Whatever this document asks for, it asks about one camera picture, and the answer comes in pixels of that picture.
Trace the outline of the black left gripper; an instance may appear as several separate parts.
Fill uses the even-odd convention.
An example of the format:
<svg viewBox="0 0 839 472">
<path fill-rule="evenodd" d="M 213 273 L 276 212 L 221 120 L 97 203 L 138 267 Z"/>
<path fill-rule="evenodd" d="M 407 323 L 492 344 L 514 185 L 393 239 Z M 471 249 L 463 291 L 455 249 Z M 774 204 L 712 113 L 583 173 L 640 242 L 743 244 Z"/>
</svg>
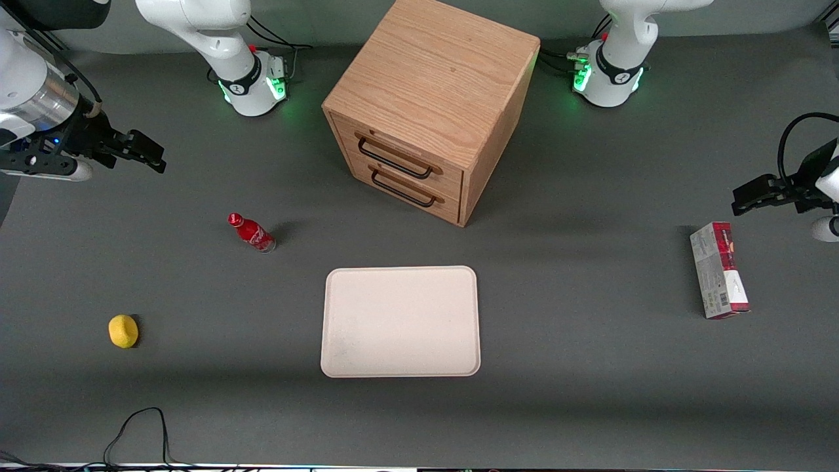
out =
<svg viewBox="0 0 839 472">
<path fill-rule="evenodd" d="M 778 164 L 779 179 L 773 174 L 761 174 L 732 191 L 732 214 L 740 217 L 761 207 L 792 204 L 797 213 L 816 208 L 837 213 L 837 191 L 821 190 L 816 182 L 827 176 L 837 177 L 837 140 L 831 140 L 806 155 L 798 170 L 786 172 L 784 159 Z"/>
</svg>

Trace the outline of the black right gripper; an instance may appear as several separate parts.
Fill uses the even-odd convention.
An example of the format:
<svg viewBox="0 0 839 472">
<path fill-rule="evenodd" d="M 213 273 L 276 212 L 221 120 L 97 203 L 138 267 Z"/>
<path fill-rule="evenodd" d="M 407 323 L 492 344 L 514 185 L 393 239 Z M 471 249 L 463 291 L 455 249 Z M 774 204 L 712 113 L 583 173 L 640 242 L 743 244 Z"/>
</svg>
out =
<svg viewBox="0 0 839 472">
<path fill-rule="evenodd" d="M 85 117 L 76 111 L 65 125 L 66 155 L 90 159 L 100 165 L 116 165 L 118 159 L 126 159 L 147 165 L 158 174 L 165 173 L 164 148 L 138 130 L 130 131 L 128 136 L 116 131 L 105 113 Z"/>
</svg>

